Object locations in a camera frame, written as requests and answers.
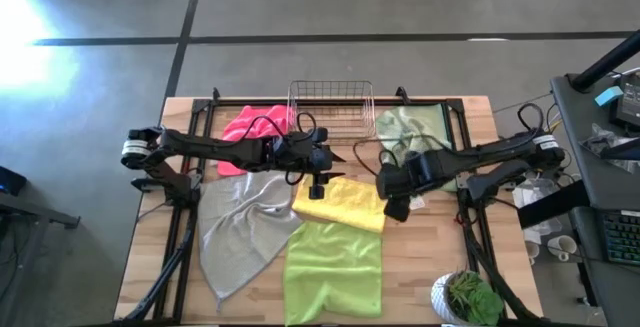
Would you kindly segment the black backlit keyboard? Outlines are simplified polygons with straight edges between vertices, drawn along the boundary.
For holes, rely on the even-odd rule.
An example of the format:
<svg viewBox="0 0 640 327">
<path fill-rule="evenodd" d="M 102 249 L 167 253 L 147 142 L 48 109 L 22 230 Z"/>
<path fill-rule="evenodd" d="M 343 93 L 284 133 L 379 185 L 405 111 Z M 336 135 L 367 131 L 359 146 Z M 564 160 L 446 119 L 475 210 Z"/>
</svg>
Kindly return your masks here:
<svg viewBox="0 0 640 327">
<path fill-rule="evenodd" d="M 608 260 L 640 266 L 640 212 L 606 212 L 599 219 Z"/>
</svg>

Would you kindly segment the potted succulent white pot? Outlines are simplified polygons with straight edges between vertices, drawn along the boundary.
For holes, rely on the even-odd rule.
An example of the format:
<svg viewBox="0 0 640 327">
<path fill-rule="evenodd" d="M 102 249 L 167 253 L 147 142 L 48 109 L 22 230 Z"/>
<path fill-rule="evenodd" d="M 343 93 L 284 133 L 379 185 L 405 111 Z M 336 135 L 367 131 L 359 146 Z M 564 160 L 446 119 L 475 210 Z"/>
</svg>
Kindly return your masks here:
<svg viewBox="0 0 640 327">
<path fill-rule="evenodd" d="M 496 326 L 504 302 L 477 272 L 461 270 L 439 277 L 431 288 L 431 305 L 448 323 Z"/>
</svg>

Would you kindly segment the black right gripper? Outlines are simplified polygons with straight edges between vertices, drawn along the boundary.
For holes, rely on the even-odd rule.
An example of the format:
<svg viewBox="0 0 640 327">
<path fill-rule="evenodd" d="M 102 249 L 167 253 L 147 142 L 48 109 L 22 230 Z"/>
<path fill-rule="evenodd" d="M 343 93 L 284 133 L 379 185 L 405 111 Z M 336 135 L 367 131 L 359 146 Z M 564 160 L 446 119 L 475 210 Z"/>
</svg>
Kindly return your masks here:
<svg viewBox="0 0 640 327">
<path fill-rule="evenodd" d="M 378 196 L 387 200 L 434 190 L 435 179 L 430 158 L 427 152 L 411 153 L 400 166 L 383 163 L 376 177 Z"/>
</svg>

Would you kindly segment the black electronic device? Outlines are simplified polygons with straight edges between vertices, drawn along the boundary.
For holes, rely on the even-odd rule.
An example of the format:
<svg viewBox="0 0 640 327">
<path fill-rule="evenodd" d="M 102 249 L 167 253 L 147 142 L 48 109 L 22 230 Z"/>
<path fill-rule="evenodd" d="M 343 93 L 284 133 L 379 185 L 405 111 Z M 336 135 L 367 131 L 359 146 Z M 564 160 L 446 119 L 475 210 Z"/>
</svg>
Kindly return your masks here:
<svg viewBox="0 0 640 327">
<path fill-rule="evenodd" d="M 632 132 L 640 132 L 640 73 L 618 77 L 622 95 L 611 103 L 609 122 Z"/>
</svg>

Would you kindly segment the pale green teal-edged towel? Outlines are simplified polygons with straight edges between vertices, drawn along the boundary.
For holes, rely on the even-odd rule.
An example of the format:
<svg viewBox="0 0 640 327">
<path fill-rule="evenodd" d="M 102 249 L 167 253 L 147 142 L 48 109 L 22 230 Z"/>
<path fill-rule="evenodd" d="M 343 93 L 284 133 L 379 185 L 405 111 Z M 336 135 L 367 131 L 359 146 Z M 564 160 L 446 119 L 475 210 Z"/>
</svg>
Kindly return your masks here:
<svg viewBox="0 0 640 327">
<path fill-rule="evenodd" d="M 409 152 L 451 148 L 440 105 L 399 106 L 383 111 L 375 120 L 384 163 L 402 164 Z"/>
</svg>

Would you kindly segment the lime green microfiber towel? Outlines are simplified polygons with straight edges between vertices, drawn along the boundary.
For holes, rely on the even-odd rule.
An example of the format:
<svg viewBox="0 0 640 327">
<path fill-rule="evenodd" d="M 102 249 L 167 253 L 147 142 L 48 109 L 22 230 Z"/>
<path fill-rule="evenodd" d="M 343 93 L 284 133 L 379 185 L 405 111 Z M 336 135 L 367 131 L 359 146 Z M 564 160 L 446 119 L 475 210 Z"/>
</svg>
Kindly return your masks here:
<svg viewBox="0 0 640 327">
<path fill-rule="evenodd" d="M 330 312 L 382 315 L 382 239 L 341 223 L 307 221 L 289 238 L 283 270 L 284 322 Z"/>
</svg>

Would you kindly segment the clear plastic bag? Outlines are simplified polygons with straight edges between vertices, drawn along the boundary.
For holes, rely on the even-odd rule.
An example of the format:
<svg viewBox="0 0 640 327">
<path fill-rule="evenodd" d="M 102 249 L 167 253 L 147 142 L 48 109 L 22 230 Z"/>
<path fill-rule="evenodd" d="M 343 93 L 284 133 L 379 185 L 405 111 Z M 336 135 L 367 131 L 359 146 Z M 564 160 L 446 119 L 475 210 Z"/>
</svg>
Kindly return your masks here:
<svg viewBox="0 0 640 327">
<path fill-rule="evenodd" d="M 593 123 L 592 134 L 580 146 L 610 165 L 634 174 L 640 171 L 640 136 L 619 136 Z"/>
</svg>

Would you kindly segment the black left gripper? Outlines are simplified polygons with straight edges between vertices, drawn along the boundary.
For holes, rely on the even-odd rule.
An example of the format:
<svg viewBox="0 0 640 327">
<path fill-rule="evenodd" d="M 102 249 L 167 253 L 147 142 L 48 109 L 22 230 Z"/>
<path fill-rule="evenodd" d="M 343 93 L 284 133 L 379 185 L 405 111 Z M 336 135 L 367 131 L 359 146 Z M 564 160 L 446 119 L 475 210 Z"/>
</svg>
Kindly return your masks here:
<svg viewBox="0 0 640 327">
<path fill-rule="evenodd" d="M 279 137 L 279 170 L 306 174 L 319 174 L 329 171 L 333 162 L 346 163 L 346 160 L 331 151 L 325 128 L 313 128 L 307 132 L 293 131 Z M 320 183 L 344 176 L 344 172 L 323 173 Z"/>
</svg>

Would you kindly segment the dark grey desk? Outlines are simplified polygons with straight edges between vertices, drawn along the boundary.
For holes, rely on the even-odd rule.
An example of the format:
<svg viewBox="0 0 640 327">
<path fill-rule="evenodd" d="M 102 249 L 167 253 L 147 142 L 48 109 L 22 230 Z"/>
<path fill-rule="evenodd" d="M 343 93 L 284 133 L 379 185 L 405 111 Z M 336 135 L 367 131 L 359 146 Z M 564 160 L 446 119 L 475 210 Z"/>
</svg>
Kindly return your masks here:
<svg viewBox="0 0 640 327">
<path fill-rule="evenodd" d="M 621 130 L 608 123 L 608 113 L 594 102 L 604 90 L 599 82 L 592 92 L 575 91 L 566 77 L 555 77 L 551 88 L 562 115 L 564 129 L 574 152 L 581 182 L 589 205 L 575 207 L 569 217 L 587 258 L 585 267 L 597 304 L 603 309 L 608 327 L 640 327 L 640 267 L 605 261 L 604 238 L 599 215 L 604 212 L 630 212 L 640 217 L 640 172 L 634 174 L 600 159 L 581 146 L 592 134 L 592 125 Z"/>
</svg>

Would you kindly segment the black round pole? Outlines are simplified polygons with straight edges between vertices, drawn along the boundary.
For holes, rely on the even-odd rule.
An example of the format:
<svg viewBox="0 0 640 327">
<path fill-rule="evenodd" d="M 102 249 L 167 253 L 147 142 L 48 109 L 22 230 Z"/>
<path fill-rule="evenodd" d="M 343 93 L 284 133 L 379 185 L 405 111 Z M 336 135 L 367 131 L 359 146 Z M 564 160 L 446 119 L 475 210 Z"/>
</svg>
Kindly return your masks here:
<svg viewBox="0 0 640 327">
<path fill-rule="evenodd" d="M 609 72 L 640 52 L 640 29 L 597 60 L 579 75 L 570 79 L 571 87 L 580 93 L 587 93 L 591 86 Z"/>
</svg>

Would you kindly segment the black desk leg frame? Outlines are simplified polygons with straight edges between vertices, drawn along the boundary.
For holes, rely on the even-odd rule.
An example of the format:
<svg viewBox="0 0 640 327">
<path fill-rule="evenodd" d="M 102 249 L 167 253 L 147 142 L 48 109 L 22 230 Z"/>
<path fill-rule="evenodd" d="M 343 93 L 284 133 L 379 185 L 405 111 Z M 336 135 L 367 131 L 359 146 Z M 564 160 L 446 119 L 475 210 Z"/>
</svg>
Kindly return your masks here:
<svg viewBox="0 0 640 327">
<path fill-rule="evenodd" d="M 81 218 L 8 194 L 0 194 L 0 211 L 9 211 L 25 216 L 33 226 L 24 247 L 16 254 L 10 281 L 0 293 L 0 327 L 10 327 L 16 315 L 17 301 L 21 294 L 23 280 L 33 269 L 37 251 L 42 245 L 49 224 L 58 223 L 66 229 L 75 229 Z"/>
</svg>

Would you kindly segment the black metal table frame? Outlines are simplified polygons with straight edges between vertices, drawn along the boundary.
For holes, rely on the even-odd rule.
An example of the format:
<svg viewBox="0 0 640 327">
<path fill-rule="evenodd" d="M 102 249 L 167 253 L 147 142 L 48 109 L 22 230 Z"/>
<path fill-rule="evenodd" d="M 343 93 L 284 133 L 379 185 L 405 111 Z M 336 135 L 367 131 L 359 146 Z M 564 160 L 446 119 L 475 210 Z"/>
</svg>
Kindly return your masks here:
<svg viewBox="0 0 640 327">
<path fill-rule="evenodd" d="M 452 126 L 449 135 L 460 147 L 463 139 L 473 144 L 497 140 L 495 121 L 487 96 L 439 96 L 409 97 L 411 102 L 444 102 L 445 114 L 449 113 Z M 193 106 L 205 101 L 204 97 L 169 98 L 162 112 L 161 124 L 168 128 L 187 132 L 191 123 Z M 355 122 L 338 122 L 358 107 L 355 100 L 311 99 L 319 102 L 311 111 L 319 125 L 336 121 L 343 125 Z M 242 107 L 267 108 L 285 105 L 287 97 L 221 97 L 212 109 L 213 116 L 205 117 L 208 109 L 196 113 L 196 133 L 202 135 L 206 123 L 211 124 L 212 137 L 222 136 L 225 127 Z M 332 150 L 347 160 L 335 170 L 345 172 L 346 177 L 373 183 L 374 177 L 363 169 L 352 154 L 347 140 L 339 140 Z M 455 194 L 443 191 L 425 195 L 426 207 L 411 212 L 408 222 L 385 222 L 382 244 L 383 291 L 382 317 L 356 318 L 322 312 L 310 325 L 316 327 L 366 327 L 366 326 L 440 326 L 439 318 L 431 307 L 430 290 L 436 278 L 446 272 L 462 269 L 467 260 L 462 227 L 454 221 L 458 211 Z M 497 203 L 488 207 L 487 228 L 493 246 L 496 266 L 523 304 L 536 316 L 542 317 L 539 293 L 527 257 L 524 234 L 517 212 L 508 205 Z M 199 264 L 198 234 L 195 233 L 191 248 L 188 272 L 181 264 L 168 281 L 165 297 L 159 296 L 161 307 L 155 312 L 155 303 L 143 320 L 124 321 L 135 306 L 158 279 L 162 264 L 169 259 L 165 250 L 175 249 L 182 240 L 187 225 L 188 211 L 170 212 L 169 207 L 151 213 L 136 223 L 127 260 L 125 275 L 114 314 L 114 321 L 106 327 L 275 327 L 284 326 L 283 250 L 263 272 L 247 286 L 222 304 L 222 312 L 216 312 L 217 298 L 205 281 Z M 474 233 L 480 241 L 483 230 L 477 222 Z"/>
</svg>

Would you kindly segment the yellow microfiber towel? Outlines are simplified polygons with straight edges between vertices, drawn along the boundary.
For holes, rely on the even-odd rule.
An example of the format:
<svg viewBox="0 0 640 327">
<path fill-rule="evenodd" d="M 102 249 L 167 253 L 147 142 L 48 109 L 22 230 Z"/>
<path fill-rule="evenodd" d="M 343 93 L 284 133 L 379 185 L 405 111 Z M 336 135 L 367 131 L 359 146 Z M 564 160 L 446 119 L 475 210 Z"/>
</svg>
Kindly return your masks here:
<svg viewBox="0 0 640 327">
<path fill-rule="evenodd" d="M 309 197 L 311 186 L 312 179 L 305 177 L 292 205 L 294 211 L 378 234 L 383 232 L 385 202 L 374 185 L 336 177 L 323 186 L 322 199 Z"/>
</svg>

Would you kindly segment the light blue sticky note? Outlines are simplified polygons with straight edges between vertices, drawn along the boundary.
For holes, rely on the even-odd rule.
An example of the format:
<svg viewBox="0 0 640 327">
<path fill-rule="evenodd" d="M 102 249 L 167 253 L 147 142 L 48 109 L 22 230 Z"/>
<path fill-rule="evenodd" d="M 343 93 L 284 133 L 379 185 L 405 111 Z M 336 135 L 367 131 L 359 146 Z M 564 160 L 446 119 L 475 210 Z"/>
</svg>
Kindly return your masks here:
<svg viewBox="0 0 640 327">
<path fill-rule="evenodd" d="M 624 92 L 619 86 L 611 86 L 595 97 L 594 101 L 598 106 L 603 107 L 617 100 L 623 94 Z"/>
</svg>

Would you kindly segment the grey waffle-weave towel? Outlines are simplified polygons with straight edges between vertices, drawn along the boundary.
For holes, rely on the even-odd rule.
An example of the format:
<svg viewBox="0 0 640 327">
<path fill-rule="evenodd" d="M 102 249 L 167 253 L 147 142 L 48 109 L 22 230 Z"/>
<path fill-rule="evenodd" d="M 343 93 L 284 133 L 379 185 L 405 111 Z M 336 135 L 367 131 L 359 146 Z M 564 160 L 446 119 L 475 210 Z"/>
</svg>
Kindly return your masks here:
<svg viewBox="0 0 640 327">
<path fill-rule="evenodd" d="M 199 259 L 216 309 L 261 273 L 302 219 L 283 172 L 247 173 L 207 183 L 198 205 Z"/>
</svg>

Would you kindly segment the black box blue light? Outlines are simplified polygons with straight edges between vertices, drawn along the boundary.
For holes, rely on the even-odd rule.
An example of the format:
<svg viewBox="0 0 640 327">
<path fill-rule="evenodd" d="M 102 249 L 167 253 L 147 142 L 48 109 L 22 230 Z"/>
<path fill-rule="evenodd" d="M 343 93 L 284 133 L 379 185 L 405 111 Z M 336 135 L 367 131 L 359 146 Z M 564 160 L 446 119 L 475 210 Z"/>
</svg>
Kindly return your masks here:
<svg viewBox="0 0 640 327">
<path fill-rule="evenodd" d="M 26 184 L 23 175 L 0 166 L 0 193 L 18 196 Z"/>
</svg>

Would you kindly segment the white crumpled plastic sheet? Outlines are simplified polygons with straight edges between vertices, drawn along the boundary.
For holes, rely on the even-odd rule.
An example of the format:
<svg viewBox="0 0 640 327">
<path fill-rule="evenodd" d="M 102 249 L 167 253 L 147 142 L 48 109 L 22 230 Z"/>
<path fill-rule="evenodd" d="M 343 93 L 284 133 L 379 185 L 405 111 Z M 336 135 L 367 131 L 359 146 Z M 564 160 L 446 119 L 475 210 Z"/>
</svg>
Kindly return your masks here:
<svg viewBox="0 0 640 327">
<path fill-rule="evenodd" d="M 527 179 L 512 192 L 520 225 L 534 239 L 559 233 L 563 228 L 561 221 L 550 217 L 545 204 L 541 203 L 558 190 L 558 185 L 551 180 Z"/>
</svg>

